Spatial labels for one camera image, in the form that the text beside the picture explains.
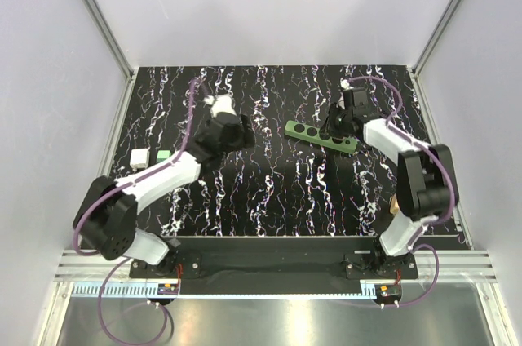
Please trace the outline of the green power strip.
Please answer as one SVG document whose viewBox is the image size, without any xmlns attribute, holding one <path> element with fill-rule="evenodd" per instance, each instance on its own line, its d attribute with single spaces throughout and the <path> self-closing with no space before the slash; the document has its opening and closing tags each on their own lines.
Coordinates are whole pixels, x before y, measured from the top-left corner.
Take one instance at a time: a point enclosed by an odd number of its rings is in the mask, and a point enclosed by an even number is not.
<svg viewBox="0 0 522 346">
<path fill-rule="evenodd" d="M 296 140 L 303 140 L 310 144 L 346 154 L 354 154 L 358 144 L 356 139 L 337 139 L 321 132 L 319 128 L 296 121 L 288 121 L 285 124 L 284 134 Z"/>
</svg>

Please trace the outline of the green charger plug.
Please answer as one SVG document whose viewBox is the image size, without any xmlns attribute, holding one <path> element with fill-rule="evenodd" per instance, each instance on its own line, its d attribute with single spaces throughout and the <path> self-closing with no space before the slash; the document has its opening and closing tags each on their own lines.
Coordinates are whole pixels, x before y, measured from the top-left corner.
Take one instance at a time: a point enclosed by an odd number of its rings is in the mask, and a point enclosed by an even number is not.
<svg viewBox="0 0 522 346">
<path fill-rule="evenodd" d="M 170 150 L 159 150 L 157 152 L 157 162 L 163 162 L 170 157 Z"/>
</svg>

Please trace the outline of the white charger plug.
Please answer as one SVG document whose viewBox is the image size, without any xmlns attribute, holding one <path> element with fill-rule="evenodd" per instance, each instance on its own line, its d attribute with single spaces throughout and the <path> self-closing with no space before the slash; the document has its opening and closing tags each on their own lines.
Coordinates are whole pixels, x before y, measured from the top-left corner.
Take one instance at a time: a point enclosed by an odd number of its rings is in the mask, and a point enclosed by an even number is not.
<svg viewBox="0 0 522 346">
<path fill-rule="evenodd" d="M 149 149 L 132 149 L 130 152 L 130 168 L 132 171 L 143 170 L 149 164 Z"/>
</svg>

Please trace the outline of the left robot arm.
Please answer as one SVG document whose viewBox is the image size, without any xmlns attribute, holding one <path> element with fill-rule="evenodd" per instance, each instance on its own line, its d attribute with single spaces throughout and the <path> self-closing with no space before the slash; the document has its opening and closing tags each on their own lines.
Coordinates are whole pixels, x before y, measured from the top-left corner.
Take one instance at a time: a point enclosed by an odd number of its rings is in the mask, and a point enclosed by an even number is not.
<svg viewBox="0 0 522 346">
<path fill-rule="evenodd" d="M 106 175 L 89 187 L 73 221 L 73 247 L 80 243 L 106 260 L 126 258 L 146 263 L 158 277 L 175 271 L 178 250 L 166 239 L 137 228 L 138 215 L 168 193 L 218 170 L 232 152 L 254 147 L 250 119 L 221 112 L 172 157 L 119 180 Z"/>
</svg>

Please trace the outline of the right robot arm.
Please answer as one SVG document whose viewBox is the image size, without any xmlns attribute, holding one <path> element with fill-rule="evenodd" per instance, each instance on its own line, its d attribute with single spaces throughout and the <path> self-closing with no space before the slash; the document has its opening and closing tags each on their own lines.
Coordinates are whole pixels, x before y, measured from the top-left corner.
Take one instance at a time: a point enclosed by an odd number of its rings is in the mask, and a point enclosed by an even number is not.
<svg viewBox="0 0 522 346">
<path fill-rule="evenodd" d="M 396 165 L 398 212 L 362 261 L 363 270 L 390 277 L 427 228 L 444 223 L 458 204 L 451 151 L 444 144 L 428 144 L 402 131 L 371 109 L 365 88 L 350 85 L 330 106 L 323 132 L 336 139 L 355 137 Z"/>
</svg>

